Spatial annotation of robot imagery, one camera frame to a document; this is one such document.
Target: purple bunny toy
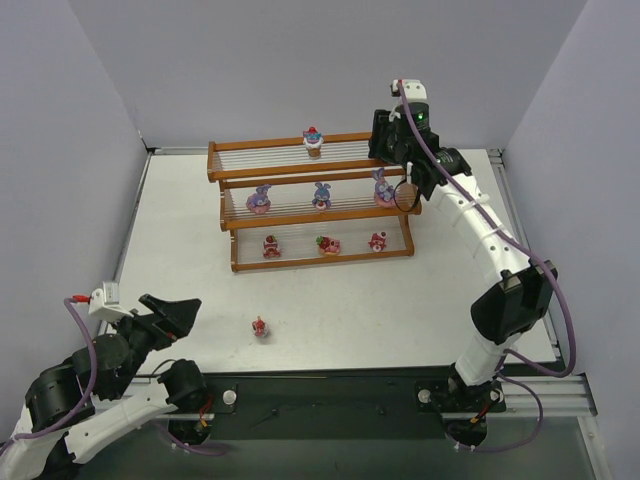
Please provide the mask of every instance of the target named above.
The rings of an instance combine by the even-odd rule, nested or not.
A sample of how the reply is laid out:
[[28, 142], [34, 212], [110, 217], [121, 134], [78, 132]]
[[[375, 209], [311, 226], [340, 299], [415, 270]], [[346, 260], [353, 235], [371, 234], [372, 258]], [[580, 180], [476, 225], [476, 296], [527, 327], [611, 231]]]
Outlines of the purple bunny toy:
[[376, 180], [376, 189], [373, 195], [376, 204], [385, 208], [395, 207], [395, 189], [384, 179], [384, 168], [374, 170], [371, 175]]
[[311, 203], [319, 212], [328, 210], [329, 208], [331, 208], [331, 200], [329, 200], [329, 198], [331, 198], [331, 193], [329, 193], [331, 185], [329, 185], [328, 183], [325, 183], [323, 185], [322, 182], [316, 182], [316, 187], [318, 189], [313, 195], [313, 200], [311, 200]]
[[262, 185], [256, 188], [256, 193], [247, 198], [247, 208], [257, 214], [267, 213], [271, 208], [271, 200], [267, 197], [267, 190], [271, 185]]

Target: toy on table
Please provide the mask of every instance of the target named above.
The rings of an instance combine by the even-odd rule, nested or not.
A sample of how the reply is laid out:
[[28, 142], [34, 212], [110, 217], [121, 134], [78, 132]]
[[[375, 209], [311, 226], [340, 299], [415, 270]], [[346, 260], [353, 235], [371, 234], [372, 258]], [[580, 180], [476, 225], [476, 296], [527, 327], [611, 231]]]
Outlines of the toy on table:
[[271, 200], [267, 197], [267, 190], [271, 185], [262, 185], [256, 188], [256, 193], [247, 198], [247, 208], [256, 214], [267, 213], [271, 208]]
[[313, 200], [311, 200], [311, 203], [316, 207], [316, 210], [318, 210], [319, 212], [323, 212], [331, 208], [331, 193], [329, 192], [331, 185], [329, 185], [328, 183], [325, 183], [323, 185], [322, 182], [316, 182], [316, 187], [317, 190], [313, 195]]
[[371, 250], [373, 250], [374, 252], [380, 253], [382, 250], [384, 250], [387, 247], [387, 233], [380, 232], [380, 233], [374, 233], [373, 235], [371, 235], [369, 246], [371, 247]]
[[253, 328], [253, 334], [258, 338], [264, 338], [269, 335], [269, 326], [260, 317], [251, 324], [251, 327]]
[[331, 237], [318, 237], [316, 243], [321, 255], [338, 255], [340, 253], [340, 240]]
[[306, 147], [310, 157], [318, 158], [320, 148], [324, 143], [324, 137], [316, 130], [316, 127], [309, 127], [309, 130], [302, 132], [302, 144]]
[[274, 235], [269, 235], [262, 242], [262, 256], [264, 258], [280, 258], [280, 247]]
[[371, 172], [371, 175], [376, 180], [376, 189], [373, 194], [373, 199], [379, 207], [391, 208], [396, 206], [395, 190], [393, 186], [389, 185], [384, 179], [384, 168], [380, 167], [378, 170]]

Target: bolt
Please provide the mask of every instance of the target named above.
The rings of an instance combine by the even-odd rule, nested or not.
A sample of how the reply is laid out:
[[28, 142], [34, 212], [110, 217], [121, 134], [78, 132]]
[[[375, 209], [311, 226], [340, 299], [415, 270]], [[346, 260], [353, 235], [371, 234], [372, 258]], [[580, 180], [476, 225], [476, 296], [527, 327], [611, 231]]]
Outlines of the bolt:
[[418, 401], [420, 403], [429, 403], [431, 401], [431, 392], [423, 388], [418, 392]]
[[222, 401], [225, 403], [225, 405], [233, 405], [234, 403], [236, 403], [237, 398], [238, 395], [233, 390], [227, 390], [222, 394]]

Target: white table surface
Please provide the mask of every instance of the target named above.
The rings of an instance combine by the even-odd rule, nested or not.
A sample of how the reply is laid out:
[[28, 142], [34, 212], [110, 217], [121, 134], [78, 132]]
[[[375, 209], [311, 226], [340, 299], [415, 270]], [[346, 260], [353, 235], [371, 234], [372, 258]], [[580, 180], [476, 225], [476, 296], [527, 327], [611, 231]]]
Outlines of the white table surface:
[[[486, 152], [462, 153], [510, 225]], [[443, 366], [462, 353], [474, 332], [470, 306], [487, 286], [462, 240], [428, 203], [410, 217], [413, 257], [234, 274], [218, 185], [207, 180], [206, 163], [205, 155], [150, 161], [121, 304], [144, 313], [137, 301], [144, 293], [203, 303], [191, 334], [149, 354], [140, 374], [169, 358], [193, 359], [213, 373]], [[394, 280], [383, 286], [385, 277]], [[269, 324], [266, 339], [252, 333], [258, 315]], [[518, 348], [536, 361], [555, 360], [542, 321]]]

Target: strawberry cake toy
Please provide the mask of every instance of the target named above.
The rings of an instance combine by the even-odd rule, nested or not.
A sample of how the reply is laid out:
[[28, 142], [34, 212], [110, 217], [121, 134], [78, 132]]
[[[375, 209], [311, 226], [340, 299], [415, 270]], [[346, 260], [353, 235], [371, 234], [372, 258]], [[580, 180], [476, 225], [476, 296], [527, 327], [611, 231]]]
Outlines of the strawberry cake toy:
[[253, 328], [253, 334], [258, 338], [264, 338], [269, 335], [269, 326], [260, 317], [251, 324], [251, 328]]
[[333, 256], [340, 253], [340, 240], [331, 237], [318, 237], [316, 243], [320, 255]]
[[371, 235], [371, 240], [369, 241], [369, 246], [371, 250], [376, 253], [380, 253], [387, 247], [387, 234], [386, 232], [374, 233]]
[[269, 235], [262, 242], [262, 256], [264, 258], [280, 258], [281, 250], [278, 239], [274, 235]]

